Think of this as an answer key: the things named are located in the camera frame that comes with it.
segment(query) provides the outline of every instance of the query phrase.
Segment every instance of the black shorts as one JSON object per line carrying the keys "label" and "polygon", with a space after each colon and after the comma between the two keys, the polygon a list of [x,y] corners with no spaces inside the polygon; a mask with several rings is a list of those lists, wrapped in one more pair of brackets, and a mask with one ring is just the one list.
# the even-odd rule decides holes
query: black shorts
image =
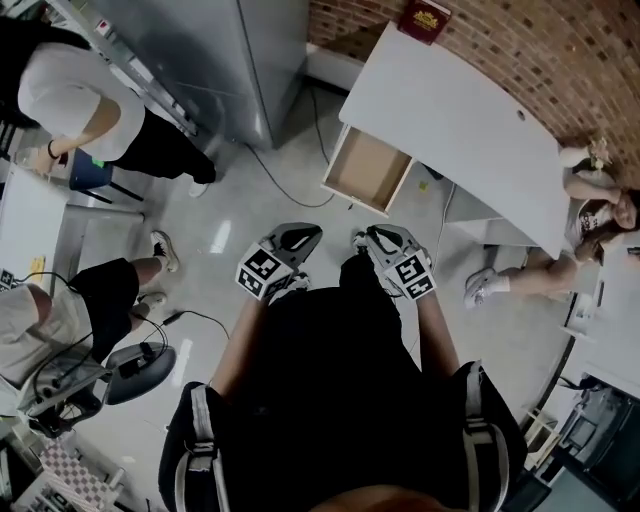
{"label": "black shorts", "polygon": [[138,274],[124,258],[80,272],[69,284],[84,299],[93,329],[93,358],[101,363],[131,332],[129,311],[140,288]]}

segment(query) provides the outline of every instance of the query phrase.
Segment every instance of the bracelet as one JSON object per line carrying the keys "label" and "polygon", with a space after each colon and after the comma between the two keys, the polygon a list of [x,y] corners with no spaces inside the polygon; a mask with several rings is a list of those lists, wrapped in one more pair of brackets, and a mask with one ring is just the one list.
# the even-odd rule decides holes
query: bracelet
{"label": "bracelet", "polygon": [[49,153],[49,156],[53,159],[53,160],[57,160],[58,158],[60,158],[59,156],[55,156],[53,154],[53,151],[51,151],[51,144],[53,144],[53,140],[49,141],[49,144],[47,144],[47,153]]}

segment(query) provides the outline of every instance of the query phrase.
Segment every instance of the foot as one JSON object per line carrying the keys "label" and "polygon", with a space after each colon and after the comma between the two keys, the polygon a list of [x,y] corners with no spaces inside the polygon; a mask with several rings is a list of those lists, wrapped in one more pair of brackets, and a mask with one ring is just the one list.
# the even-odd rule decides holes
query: foot
{"label": "foot", "polygon": [[195,181],[191,183],[189,187],[189,197],[200,197],[204,194],[209,188],[210,183],[196,183]]}
{"label": "foot", "polygon": [[167,271],[176,272],[180,268],[180,260],[173,250],[169,235],[163,231],[152,231],[151,243],[153,244],[153,255],[167,258]]}
{"label": "foot", "polygon": [[489,280],[496,275],[492,268],[485,268],[469,276],[466,282],[464,305],[467,309],[476,308],[485,301],[491,291],[487,288]]}
{"label": "foot", "polygon": [[167,303],[167,295],[162,292],[147,293],[140,297],[140,304],[146,304],[149,312],[164,306]]}
{"label": "foot", "polygon": [[591,165],[594,169],[602,169],[604,164],[611,163],[611,157],[607,149],[607,141],[604,137],[591,141],[591,144],[589,144],[589,155],[591,156]]}
{"label": "foot", "polygon": [[369,254],[369,244],[364,231],[358,231],[353,235],[352,245],[356,254]]}

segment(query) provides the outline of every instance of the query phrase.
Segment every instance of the white t-shirt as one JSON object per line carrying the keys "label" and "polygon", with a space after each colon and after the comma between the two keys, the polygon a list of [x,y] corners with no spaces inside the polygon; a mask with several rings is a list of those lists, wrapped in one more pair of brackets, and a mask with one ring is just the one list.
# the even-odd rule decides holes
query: white t-shirt
{"label": "white t-shirt", "polygon": [[[602,170],[580,171],[576,176],[598,187],[609,188],[615,185],[613,178]],[[569,206],[565,238],[574,251],[588,233],[613,219],[612,205],[607,204],[594,214],[589,214],[584,211],[588,202],[583,199],[572,199]]]}
{"label": "white t-shirt", "polygon": [[124,155],[140,133],[145,109],[99,55],[66,44],[41,44],[22,73],[18,106],[52,136],[75,139],[93,117],[101,96],[118,104],[120,119],[82,150],[109,162]]}
{"label": "white t-shirt", "polygon": [[[0,293],[0,375],[20,387],[52,352],[50,341],[75,343],[91,332],[84,299],[64,289],[53,299],[51,314],[37,329],[38,309],[26,286]],[[91,346],[90,336],[83,345]]]}

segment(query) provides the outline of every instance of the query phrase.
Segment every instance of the hair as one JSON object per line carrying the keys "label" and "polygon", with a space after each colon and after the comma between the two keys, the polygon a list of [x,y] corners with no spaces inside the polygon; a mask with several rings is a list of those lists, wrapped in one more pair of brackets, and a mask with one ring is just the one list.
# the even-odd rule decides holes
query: hair
{"label": "hair", "polygon": [[[631,202],[636,207],[635,226],[632,229],[624,229],[615,220],[610,220],[602,226],[598,226],[596,229],[594,229],[585,237],[585,239],[595,240],[602,247],[602,244],[610,242],[620,234],[640,231],[640,190],[627,190],[626,193],[629,194]],[[606,207],[607,205],[609,205],[608,201],[593,200],[587,203],[586,209],[593,214]]]}
{"label": "hair", "polygon": [[37,128],[36,121],[18,107],[20,79],[39,44],[62,43],[91,49],[79,34],[54,28],[41,21],[21,21],[0,16],[0,48],[6,48],[0,62],[0,119],[18,128]]}

